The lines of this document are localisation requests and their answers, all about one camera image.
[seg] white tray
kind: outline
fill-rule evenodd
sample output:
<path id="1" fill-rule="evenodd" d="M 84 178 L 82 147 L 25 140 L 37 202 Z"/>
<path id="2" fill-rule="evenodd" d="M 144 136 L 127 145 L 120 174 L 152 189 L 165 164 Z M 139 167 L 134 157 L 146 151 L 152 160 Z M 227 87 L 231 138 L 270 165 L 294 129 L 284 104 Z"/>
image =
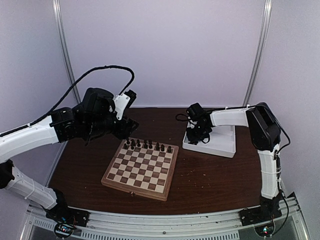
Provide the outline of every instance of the white tray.
<path id="1" fill-rule="evenodd" d="M 236 130 L 235 126 L 215 126 L 210 132 L 208 143 L 198 142 L 197 145 L 189 144 L 187 133 L 184 134 L 182 148 L 212 154 L 227 158 L 233 158 L 236 153 Z"/>

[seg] wooden chessboard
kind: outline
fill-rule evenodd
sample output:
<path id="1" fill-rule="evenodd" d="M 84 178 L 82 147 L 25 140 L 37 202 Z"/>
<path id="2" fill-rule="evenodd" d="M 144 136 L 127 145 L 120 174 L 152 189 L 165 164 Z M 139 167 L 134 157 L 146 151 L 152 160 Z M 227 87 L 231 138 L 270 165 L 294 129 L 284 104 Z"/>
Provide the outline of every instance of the wooden chessboard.
<path id="1" fill-rule="evenodd" d="M 137 143 L 137 138 L 130 138 Z M 111 163 L 105 171 L 101 183 L 107 187 L 147 198 L 167 201 L 172 178 L 175 171 L 178 146 L 164 145 L 164 151 L 156 150 L 156 142 L 152 148 L 144 148 L 144 140 L 139 139 L 141 146 L 134 149 L 124 147 L 123 140 Z"/>

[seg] chessboard frame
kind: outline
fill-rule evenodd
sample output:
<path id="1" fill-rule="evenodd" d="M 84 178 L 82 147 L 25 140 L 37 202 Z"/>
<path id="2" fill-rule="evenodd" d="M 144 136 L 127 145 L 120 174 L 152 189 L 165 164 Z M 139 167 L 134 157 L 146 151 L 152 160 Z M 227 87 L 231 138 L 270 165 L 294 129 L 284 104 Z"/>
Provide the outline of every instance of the chessboard frame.
<path id="1" fill-rule="evenodd" d="M 141 142 L 141 148 L 142 148 L 143 142 L 144 142 L 143 139 L 130 137 L 130 140 L 135 140 L 135 142 L 137 142 L 138 139 Z M 155 191 L 150 191 L 150 190 L 138 188 L 135 186 L 125 185 L 123 183 L 115 182 L 115 181 L 107 178 L 109 171 L 113 167 L 115 160 L 116 160 L 117 156 L 119 155 L 121 149 L 123 148 L 124 144 L 126 143 L 126 141 L 127 140 L 123 140 L 120 143 L 116 153 L 114 154 L 108 168 L 106 169 L 106 171 L 101 179 L 102 185 L 113 188 L 113 189 L 117 189 L 117 190 L 120 190 L 123 192 L 134 193 L 134 195 L 137 195 L 137 196 L 156 199 L 156 200 L 160 200 L 160 201 L 167 201 L 170 187 L 171 187 L 172 178 L 173 178 L 174 172 L 175 172 L 179 147 L 176 145 L 170 145 L 170 144 L 165 144 L 165 143 L 159 142 L 160 145 L 161 144 L 164 145 L 165 149 L 167 149 L 169 146 L 171 146 L 171 148 L 173 149 L 172 159 L 171 159 L 171 163 L 170 163 L 170 168 L 168 170 L 167 179 L 165 181 L 164 190 L 163 190 L 163 193 L 160 193 L 160 192 L 155 192 Z"/>

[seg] robotic arm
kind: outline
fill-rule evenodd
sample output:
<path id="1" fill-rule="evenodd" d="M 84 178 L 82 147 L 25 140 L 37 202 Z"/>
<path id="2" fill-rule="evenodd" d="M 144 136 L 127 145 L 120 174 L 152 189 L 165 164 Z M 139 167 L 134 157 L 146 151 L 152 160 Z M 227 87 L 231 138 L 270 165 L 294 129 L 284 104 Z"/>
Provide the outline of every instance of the robotic arm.
<path id="1" fill-rule="evenodd" d="M 40 204 L 47 216 L 59 222 L 73 223 L 78 213 L 72 213 L 68 208 L 62 192 L 24 175 L 10 158 L 43 145 L 74 138 L 82 138 L 87 144 L 105 134 L 113 134 L 120 140 L 127 139 L 139 126 L 124 115 L 125 109 L 135 99 L 136 94 L 131 90 L 114 96 L 104 89 L 89 88 L 83 101 L 74 108 L 57 109 L 37 124 L 0 134 L 0 189 L 16 192 Z"/>
<path id="2" fill-rule="evenodd" d="M 192 126 L 186 129 L 191 144 L 210 137 L 215 126 L 245 126 L 249 128 L 251 142 L 257 149 L 262 175 L 260 207 L 240 212 L 242 225 L 256 224 L 280 217 L 279 201 L 281 165 L 279 158 L 281 127 L 268 105 L 204 110 L 198 103 L 187 110 Z"/>

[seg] dark wooden table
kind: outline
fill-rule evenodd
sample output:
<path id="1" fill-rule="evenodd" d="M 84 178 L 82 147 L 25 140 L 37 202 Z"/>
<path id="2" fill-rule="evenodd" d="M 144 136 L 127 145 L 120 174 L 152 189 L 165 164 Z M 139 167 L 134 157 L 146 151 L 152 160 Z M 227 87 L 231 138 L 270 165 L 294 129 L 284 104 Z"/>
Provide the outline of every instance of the dark wooden table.
<path id="1" fill-rule="evenodd" d="M 259 204 L 262 187 L 260 162 L 249 130 L 236 128 L 234 158 L 182 149 L 185 122 L 175 120 L 179 108 L 132 108 L 126 115 L 140 123 L 132 137 L 180 147 L 166 202 L 128 193 L 101 184 L 120 140 L 106 135 L 87 147 L 81 139 L 67 144 L 50 187 L 61 190 L 72 207 L 120 213 L 174 215 L 212 213 Z"/>

